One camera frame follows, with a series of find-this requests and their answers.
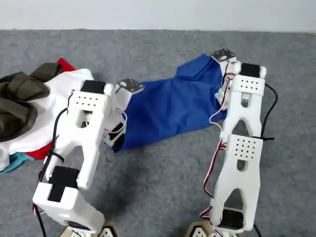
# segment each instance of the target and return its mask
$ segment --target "wire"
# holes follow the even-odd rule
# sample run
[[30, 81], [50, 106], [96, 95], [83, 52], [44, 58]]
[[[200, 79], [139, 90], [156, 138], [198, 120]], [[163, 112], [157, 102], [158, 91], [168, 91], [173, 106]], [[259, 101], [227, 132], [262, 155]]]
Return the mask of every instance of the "wire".
[[120, 84], [119, 88], [115, 91], [115, 93], [117, 93], [123, 86]]
[[[272, 86], [270, 86], [270, 85], [267, 84], [267, 83], [265, 83], [265, 86], [266, 86], [267, 88], [269, 88], [269, 89], [273, 92], [273, 94], [275, 95], [275, 100], [274, 100], [274, 102], [272, 103], [271, 107], [269, 108], [269, 110], [268, 110], [268, 112], [267, 112], [265, 118], [263, 119], [262, 128], [261, 128], [261, 135], [260, 135], [260, 136], [261, 136], [261, 139], [263, 139], [264, 141], [266, 141], [266, 140], [273, 140], [273, 139], [274, 139], [274, 138], [265, 138], [263, 135], [264, 135], [264, 133], [265, 133], [265, 129], [266, 129], [268, 117], [269, 117], [271, 111], [274, 109], [274, 107], [276, 106], [276, 104], [277, 104], [277, 102], [278, 102], [278, 94], [277, 94], [277, 91], [276, 91]], [[258, 228], [258, 226], [257, 226], [256, 223], [254, 223], [253, 227], [254, 227], [254, 229], [255, 229], [255, 231], [256, 231], [258, 237], [262, 237], [261, 232], [260, 232], [260, 230], [259, 230], [259, 228]]]
[[274, 95], [275, 95], [275, 100], [274, 100], [273, 104], [271, 105], [271, 107], [269, 108], [269, 110], [268, 110], [268, 112], [267, 112], [265, 118], [263, 119], [262, 129], [261, 129], [261, 137], [263, 137], [263, 134], [264, 134], [264, 132], [265, 132], [268, 117], [269, 117], [271, 111], [273, 110], [273, 108], [276, 106], [276, 104], [277, 104], [277, 102], [278, 102], [278, 94], [277, 94], [276, 90], [275, 90], [272, 86], [268, 85], [267, 83], [265, 84], [265, 86], [266, 86], [267, 88], [269, 88], [269, 89], [274, 93]]
[[78, 232], [72, 230], [73, 233], [75, 233], [78, 237], [82, 237], [82, 235], [80, 235]]
[[217, 229], [214, 229], [214, 231], [219, 234], [221, 237], [223, 237], [223, 235], [217, 230]]
[[126, 123], [127, 123], [127, 114], [123, 111], [123, 110], [121, 110], [121, 109], [119, 109], [119, 108], [117, 108], [117, 110], [120, 110], [121, 111], [121, 113], [125, 116], [125, 120], [124, 120], [124, 124], [123, 124], [123, 126], [118, 130], [118, 131], [115, 131], [115, 132], [109, 132], [110, 134], [116, 134], [116, 133], [119, 133], [119, 132], [121, 132], [125, 127], [126, 127]]
[[36, 213], [36, 215], [37, 215], [37, 217], [39, 219], [39, 225], [40, 225], [43, 237], [47, 237], [43, 220], [40, 217], [39, 209], [38, 209], [38, 206], [36, 206], [36, 205], [35, 205], [35, 213]]
[[253, 227], [255, 228], [255, 231], [257, 232], [258, 237], [262, 237], [261, 232], [256, 223], [254, 223]]
[[[47, 167], [49, 165], [49, 162], [52, 158], [52, 155], [54, 156], [57, 156], [59, 159], [61, 159], [62, 162], [64, 162], [64, 159], [61, 157], [61, 155], [57, 154], [54, 152], [54, 149], [55, 149], [55, 145], [56, 145], [56, 137], [57, 137], [57, 125], [58, 125], [58, 121], [60, 119], [60, 117], [62, 116], [62, 114], [65, 112], [65, 111], [68, 111], [68, 106], [69, 106], [69, 101], [70, 101], [70, 98], [72, 97], [73, 95], [73, 92], [71, 93], [71, 95], [68, 97], [68, 104], [67, 104], [67, 108], [63, 109], [61, 112], [59, 112], [59, 114], [57, 115], [56, 117], [56, 120], [55, 120], [55, 123], [54, 123], [54, 129], [53, 129], [53, 137], [52, 137], [52, 145], [51, 145], [51, 148], [48, 152], [48, 155], [47, 155], [47, 159], [46, 159], [46, 162], [42, 168], [42, 170], [40, 171], [39, 173], [39, 180], [38, 180], [38, 184], [39, 182], [41, 182], [43, 180], [43, 177], [45, 175], [45, 172], [47, 170]], [[44, 224], [43, 224], [43, 221], [41, 219], [41, 214], [45, 213], [44, 211], [41, 211], [39, 212], [39, 209], [38, 209], [38, 206], [33, 203], [33, 212], [36, 214], [38, 220], [39, 220], [39, 225], [40, 225], [40, 228], [41, 228], [41, 231], [43, 233], [43, 237], [46, 237], [46, 231], [45, 231], [45, 227], [44, 227]]]
[[214, 164], [215, 164], [215, 161], [216, 161], [216, 158], [217, 158], [217, 154], [220, 151], [222, 146], [223, 146], [222, 139], [220, 139], [218, 144], [217, 144], [217, 149], [216, 149], [216, 151], [213, 154], [213, 157], [212, 157], [212, 160], [211, 160], [211, 165], [210, 165], [210, 167], [208, 169], [208, 172], [207, 172], [206, 177], [205, 177], [204, 182], [203, 182], [204, 192], [206, 192], [211, 198], [213, 198], [213, 195], [206, 189], [206, 185], [207, 185], [209, 177], [211, 176], [211, 173], [213, 171]]

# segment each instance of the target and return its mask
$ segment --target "perforated plate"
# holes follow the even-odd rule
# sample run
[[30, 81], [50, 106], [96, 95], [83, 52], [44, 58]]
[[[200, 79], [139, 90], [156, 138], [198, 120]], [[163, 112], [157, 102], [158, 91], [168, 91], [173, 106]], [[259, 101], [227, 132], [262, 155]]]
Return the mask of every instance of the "perforated plate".
[[103, 107], [105, 99], [104, 94], [74, 91], [70, 98], [70, 109], [94, 111]]
[[236, 75], [233, 80], [233, 91], [263, 95], [265, 80], [242, 75]]
[[211, 56], [219, 63], [236, 57], [236, 55], [227, 48], [221, 48], [212, 52]]
[[112, 228], [104, 227], [99, 237], [118, 237]]
[[207, 237], [202, 227], [196, 227], [190, 237]]
[[127, 78], [124, 80], [121, 80], [119, 82], [120, 85], [123, 86], [123, 88], [131, 93], [137, 93], [145, 88], [144, 85], [140, 84], [138, 81], [132, 79], [132, 78]]
[[258, 138], [244, 137], [232, 134], [229, 139], [227, 152], [241, 160], [252, 160], [261, 156], [263, 141]]

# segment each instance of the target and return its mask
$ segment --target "black wire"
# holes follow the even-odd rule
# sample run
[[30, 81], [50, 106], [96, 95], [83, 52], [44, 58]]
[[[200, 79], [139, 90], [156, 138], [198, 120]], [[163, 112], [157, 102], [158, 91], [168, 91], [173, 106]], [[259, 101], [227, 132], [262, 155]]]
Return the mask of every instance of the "black wire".
[[223, 237], [223, 235], [218, 230], [215, 230], [215, 232], [219, 234], [221, 237]]
[[74, 231], [74, 230], [72, 230], [72, 231], [73, 231], [73, 233], [75, 233], [77, 236], [82, 237], [78, 232], [76, 232], [76, 231]]
[[58, 125], [58, 120], [59, 120], [59, 118], [61, 117], [61, 115], [62, 115], [65, 111], [67, 111], [67, 108], [63, 109], [63, 110], [57, 115], [57, 117], [56, 117], [55, 124], [54, 124], [54, 130], [53, 130], [53, 138], [52, 138], [52, 141], [51, 141], [51, 144], [52, 144], [52, 145], [51, 145], [51, 148], [50, 148], [50, 150], [49, 150], [49, 152], [48, 152], [47, 160], [46, 160], [46, 162], [45, 162], [45, 164], [44, 164], [44, 166], [43, 166], [43, 169], [41, 170], [42, 175], [40, 176], [39, 182], [43, 180], [44, 174], [45, 174], [45, 172], [46, 172], [46, 170], [47, 170], [47, 167], [48, 167], [49, 162], [50, 162], [50, 160], [51, 160], [51, 157], [52, 157], [52, 155], [53, 155], [53, 151], [54, 151], [54, 149], [55, 149], [56, 137], [57, 137], [57, 125]]
[[265, 84], [265, 86], [267, 88], [269, 88], [274, 93], [275, 100], [274, 100], [273, 104], [271, 105], [271, 107], [269, 108], [265, 118], [263, 119], [262, 128], [261, 128], [261, 137], [262, 138], [263, 138], [263, 134], [264, 134], [265, 129], [266, 129], [266, 124], [267, 124], [268, 117], [269, 117], [271, 111], [273, 110], [273, 108], [276, 106], [277, 101], [278, 101], [278, 94], [277, 94], [276, 90], [274, 90], [274, 88], [272, 86], [268, 85], [268, 84]]
[[35, 213], [36, 213], [36, 216], [38, 217], [39, 225], [40, 225], [41, 231], [43, 233], [43, 237], [47, 237], [43, 220], [40, 217], [40, 212], [39, 212], [38, 206], [36, 206], [36, 205], [35, 205]]
[[253, 227], [255, 228], [255, 231], [257, 232], [258, 237], [262, 237], [261, 232], [256, 223], [254, 223]]
[[[40, 172], [40, 174], [39, 174], [39, 181], [38, 181], [38, 183], [43, 180], [43, 177], [44, 177], [44, 175], [45, 175], [45, 172], [46, 172], [46, 170], [47, 170], [47, 167], [48, 167], [48, 165], [49, 165], [49, 162], [50, 162], [50, 160], [51, 160], [52, 155], [55, 155], [55, 156], [57, 156], [58, 158], [60, 158], [60, 159], [62, 160], [62, 162], [64, 161], [64, 159], [63, 159], [60, 155], [57, 155], [57, 154], [54, 152], [54, 149], [55, 149], [55, 144], [56, 144], [58, 121], [59, 121], [59, 118], [61, 117], [61, 115], [62, 115], [65, 111], [67, 111], [67, 108], [63, 109], [63, 110], [57, 115], [57, 117], [56, 117], [55, 124], [54, 124], [54, 130], [53, 130], [53, 138], [52, 138], [52, 142], [51, 142], [52, 145], [51, 145], [51, 148], [50, 148], [50, 150], [49, 150], [49, 152], [48, 152], [47, 160], [46, 160], [46, 162], [45, 162], [45, 164], [44, 164], [44, 166], [43, 166], [43, 169], [41, 170], [41, 172]], [[39, 212], [38, 206], [37, 206], [36, 204], [33, 204], [33, 205], [34, 205], [34, 209], [35, 209], [35, 214], [36, 214], [36, 216], [37, 216], [37, 218], [38, 218], [38, 220], [39, 220], [39, 225], [40, 225], [41, 231], [42, 231], [42, 233], [43, 233], [43, 237], [46, 237], [47, 235], [46, 235], [46, 231], [45, 231], [45, 226], [44, 226], [43, 220], [42, 220], [42, 218], [41, 218], [41, 216], [40, 216], [40, 212]]]
[[119, 88], [115, 91], [115, 93], [117, 93], [122, 87], [122, 85], [119, 85]]
[[[274, 107], [276, 106], [276, 104], [277, 104], [277, 101], [278, 101], [278, 94], [277, 94], [276, 90], [275, 90], [272, 86], [270, 86], [269, 84], [265, 84], [265, 86], [266, 86], [267, 88], [269, 88], [269, 89], [274, 93], [274, 95], [275, 95], [275, 100], [274, 100], [273, 104], [271, 105], [271, 107], [269, 108], [269, 110], [268, 110], [268, 112], [267, 112], [265, 118], [263, 119], [263, 123], [262, 123], [262, 129], [261, 129], [261, 135], [260, 135], [260, 136], [261, 136], [261, 139], [263, 139], [264, 141], [267, 141], [267, 140], [273, 140], [273, 139], [274, 139], [274, 138], [265, 138], [263, 135], [264, 135], [264, 133], [265, 133], [265, 129], [266, 129], [268, 117], [269, 117], [271, 111], [273, 110], [273, 108], [274, 108]], [[254, 223], [253, 227], [254, 227], [254, 229], [255, 229], [255, 231], [256, 231], [258, 237], [262, 237], [261, 232], [260, 232], [260, 230], [259, 230], [259, 228], [258, 228], [258, 226], [257, 226], [256, 223]]]

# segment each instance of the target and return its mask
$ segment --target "metal bracket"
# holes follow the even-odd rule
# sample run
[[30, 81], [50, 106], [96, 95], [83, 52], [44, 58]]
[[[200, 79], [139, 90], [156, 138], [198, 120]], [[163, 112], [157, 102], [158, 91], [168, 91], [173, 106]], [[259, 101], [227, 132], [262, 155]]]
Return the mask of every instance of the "metal bracket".
[[231, 58], [234, 58], [236, 57], [236, 55], [231, 52], [229, 49], [227, 48], [221, 48], [215, 52], [212, 52], [211, 53], [211, 56], [218, 62], [218, 63], [221, 63], [221, 62], [224, 62], [224, 61], [227, 61]]

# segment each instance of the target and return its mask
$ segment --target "floor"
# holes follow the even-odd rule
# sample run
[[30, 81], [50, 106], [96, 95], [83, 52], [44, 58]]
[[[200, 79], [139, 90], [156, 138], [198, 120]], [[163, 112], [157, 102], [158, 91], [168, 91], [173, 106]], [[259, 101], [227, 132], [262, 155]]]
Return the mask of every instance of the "floor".
[[[65, 57], [89, 68], [97, 80], [172, 77], [176, 67], [223, 46], [244, 62], [264, 65], [279, 103], [266, 128], [256, 222], [264, 237], [312, 236], [316, 232], [316, 35], [202, 31], [0, 31], [0, 77], [30, 73]], [[273, 102], [265, 92], [262, 115]], [[113, 154], [101, 146], [87, 201], [109, 218], [122, 237], [181, 237], [199, 221], [208, 197], [202, 182], [218, 139], [218, 128], [176, 136], [144, 148]], [[80, 150], [66, 161], [79, 167]], [[223, 157], [211, 176], [215, 185]], [[32, 215], [39, 161], [0, 177], [0, 235], [40, 237]], [[48, 236], [63, 227], [43, 217]], [[254, 231], [245, 237], [255, 237]]]

